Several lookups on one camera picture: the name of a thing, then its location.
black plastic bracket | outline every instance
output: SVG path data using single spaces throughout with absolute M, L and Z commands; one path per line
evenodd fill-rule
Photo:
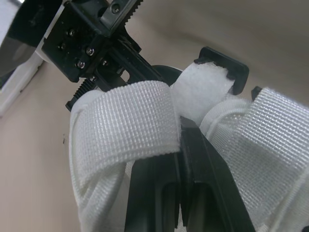
M 125 232 L 174 232 L 179 213 L 176 154 L 135 161 Z
M 181 151 L 132 168 L 125 232 L 173 232 L 179 204 L 188 232 L 254 232 L 227 163 L 181 117 Z
M 199 53 L 198 59 L 194 60 L 194 63 L 203 64 L 208 62 L 213 62 L 217 66 L 226 68 L 228 71 L 227 78 L 235 80 L 232 92 L 233 95 L 242 93 L 249 75 L 249 68 L 247 65 L 210 47 L 203 47 Z

white plastic part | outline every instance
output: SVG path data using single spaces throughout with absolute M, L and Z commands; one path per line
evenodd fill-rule
M 37 72 L 43 60 L 34 53 L 30 59 L 18 66 L 0 91 L 0 117 L 13 104 L 24 87 Z

white fabric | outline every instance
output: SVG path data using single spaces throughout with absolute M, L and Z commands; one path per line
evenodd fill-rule
M 192 64 L 171 93 L 144 82 L 77 101 L 70 165 L 83 232 L 123 231 L 132 167 L 125 163 L 179 150 L 174 107 L 224 157 L 259 232 L 308 225 L 309 109 L 267 88 L 252 104 L 230 96 L 225 75 L 213 64 Z
M 307 225 L 308 108 L 265 88 L 250 107 L 244 100 L 218 104 L 201 130 L 228 163 L 256 229 Z
M 192 63 L 171 87 L 173 102 L 180 116 L 199 126 L 205 114 L 223 100 L 234 81 L 227 70 L 213 63 Z
M 92 91 L 77 101 L 70 170 L 83 232 L 109 228 L 128 161 L 179 151 L 178 124 L 170 89 L 161 82 Z

white velcro strap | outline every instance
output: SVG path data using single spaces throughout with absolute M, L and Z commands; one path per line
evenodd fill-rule
M 234 81 L 227 70 L 213 63 L 192 63 L 171 87 L 173 101 L 180 116 L 199 126 L 206 113 L 221 102 Z
M 268 88 L 250 107 L 220 108 L 202 130 L 228 163 L 255 228 L 301 231 L 309 212 L 309 109 Z
M 92 91 L 74 105 L 70 170 L 83 232 L 104 227 L 131 160 L 179 151 L 169 87 L 147 81 Z

white padding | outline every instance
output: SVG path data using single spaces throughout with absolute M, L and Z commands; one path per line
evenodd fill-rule
M 83 232 L 108 228 L 128 161 L 179 151 L 178 126 L 170 89 L 162 82 L 91 91 L 77 101 L 70 170 Z
M 192 63 L 171 87 L 173 101 L 180 116 L 199 126 L 206 113 L 223 100 L 234 81 L 227 70 L 213 63 Z

